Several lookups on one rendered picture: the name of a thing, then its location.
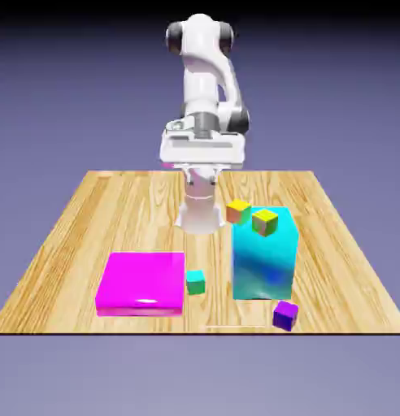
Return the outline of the large magenta box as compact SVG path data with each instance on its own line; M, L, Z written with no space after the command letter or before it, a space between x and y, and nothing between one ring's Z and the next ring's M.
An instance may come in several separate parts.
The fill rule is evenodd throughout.
M178 316L184 286L182 252L111 253L95 297L97 315Z

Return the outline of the small teal cube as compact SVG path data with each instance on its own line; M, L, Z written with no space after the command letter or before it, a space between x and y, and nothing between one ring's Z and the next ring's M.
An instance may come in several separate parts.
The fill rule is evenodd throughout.
M185 282L189 295L203 294L206 291L206 279L202 270L187 271Z

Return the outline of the small purple cube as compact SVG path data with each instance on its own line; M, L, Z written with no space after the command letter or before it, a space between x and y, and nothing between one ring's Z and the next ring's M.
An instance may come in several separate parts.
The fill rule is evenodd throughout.
M279 301L273 311L272 325L291 332L298 316L298 306L287 301Z

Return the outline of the small yellow cube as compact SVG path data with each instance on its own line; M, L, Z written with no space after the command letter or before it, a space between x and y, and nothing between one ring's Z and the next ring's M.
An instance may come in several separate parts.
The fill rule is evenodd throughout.
M273 234L278 227L278 214L267 209L254 212L251 219L253 231L264 237Z

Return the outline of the small orange cube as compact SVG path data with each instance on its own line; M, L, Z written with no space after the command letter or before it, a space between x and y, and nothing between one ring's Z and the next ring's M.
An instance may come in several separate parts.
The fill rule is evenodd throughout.
M249 202L234 199L226 205L226 221L232 224L243 225L249 221L251 204Z

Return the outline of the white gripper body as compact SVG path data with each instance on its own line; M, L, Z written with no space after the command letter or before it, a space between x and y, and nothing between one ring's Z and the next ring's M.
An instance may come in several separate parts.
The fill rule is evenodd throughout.
M164 130L160 160L174 167L216 165L241 167L245 161L246 138L239 133L211 132L211 138L200 139L191 130Z

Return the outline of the large cyan box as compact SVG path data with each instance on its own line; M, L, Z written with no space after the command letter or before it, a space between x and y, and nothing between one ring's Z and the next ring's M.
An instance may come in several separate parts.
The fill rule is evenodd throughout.
M232 225L232 287L236 300L288 300L292 296L298 230L289 209L269 206L278 215L274 233L261 236L252 222Z

